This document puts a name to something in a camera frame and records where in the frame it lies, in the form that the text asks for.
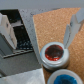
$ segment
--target dark liquid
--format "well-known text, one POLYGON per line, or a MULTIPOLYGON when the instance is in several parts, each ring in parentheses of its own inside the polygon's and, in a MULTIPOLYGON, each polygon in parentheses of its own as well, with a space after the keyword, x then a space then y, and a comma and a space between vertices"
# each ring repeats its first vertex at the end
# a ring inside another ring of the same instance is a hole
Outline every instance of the dark liquid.
POLYGON ((63 56, 63 49, 59 45, 51 45, 45 51, 45 57, 50 61, 57 61, 63 56))

